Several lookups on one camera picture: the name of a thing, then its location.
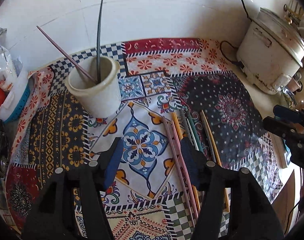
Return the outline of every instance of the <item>plastic bag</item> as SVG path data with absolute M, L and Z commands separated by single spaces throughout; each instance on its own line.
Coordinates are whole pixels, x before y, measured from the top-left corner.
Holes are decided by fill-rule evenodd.
M 4 40 L 6 29 L 0 28 L 0 41 Z M 0 88 L 10 91 L 17 79 L 12 57 L 7 49 L 0 44 Z

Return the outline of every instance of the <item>blue and white checkered pattern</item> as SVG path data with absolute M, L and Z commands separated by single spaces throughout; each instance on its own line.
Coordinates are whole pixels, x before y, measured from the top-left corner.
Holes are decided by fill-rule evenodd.
M 123 54 L 125 53 L 124 43 L 114 43 L 109 45 L 101 46 L 101 55 L 108 56 L 117 60 L 120 63 L 120 71 L 118 77 L 125 77 L 125 60 L 123 59 Z M 89 58 L 96 57 L 96 48 L 87 49 L 72 55 L 73 59 L 79 63 L 80 61 Z M 68 76 L 69 72 L 73 69 L 73 64 L 67 59 L 62 58 L 56 63 L 49 65 L 53 70 L 55 76 L 50 89 L 50 94 L 56 94 L 65 89 L 63 80 Z

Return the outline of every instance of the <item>rice cooker handle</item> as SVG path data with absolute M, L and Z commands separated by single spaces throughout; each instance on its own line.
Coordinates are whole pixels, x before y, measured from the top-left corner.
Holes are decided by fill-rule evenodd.
M 264 36 L 264 34 L 261 31 L 259 31 L 258 28 L 253 29 L 253 34 L 257 36 L 257 38 L 259 38 L 264 43 L 264 45 L 267 46 L 268 48 L 272 45 L 270 39 Z

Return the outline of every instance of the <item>blue plastic basket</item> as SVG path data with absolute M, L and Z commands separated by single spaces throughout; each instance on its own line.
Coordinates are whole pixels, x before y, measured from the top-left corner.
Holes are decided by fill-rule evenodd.
M 27 84 L 20 101 L 17 103 L 17 105 L 16 105 L 14 111 L 12 112 L 12 114 L 10 115 L 10 117 L 7 118 L 4 121 L 4 123 L 14 121 L 20 117 L 20 114 L 21 114 L 29 96 L 30 96 L 30 88 L 29 88 L 29 85 Z

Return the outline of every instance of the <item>white wall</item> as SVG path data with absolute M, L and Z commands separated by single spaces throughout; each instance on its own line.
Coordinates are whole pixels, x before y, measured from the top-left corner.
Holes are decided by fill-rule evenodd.
M 245 3 L 250 15 L 256 16 L 260 6 L 281 12 L 286 0 Z M 7 28 L 6 47 L 29 69 L 62 57 L 36 25 L 68 53 L 95 47 L 99 6 L 100 0 L 5 0 L 0 26 Z M 240 0 L 104 0 L 101 44 L 206 37 L 239 45 L 248 26 Z

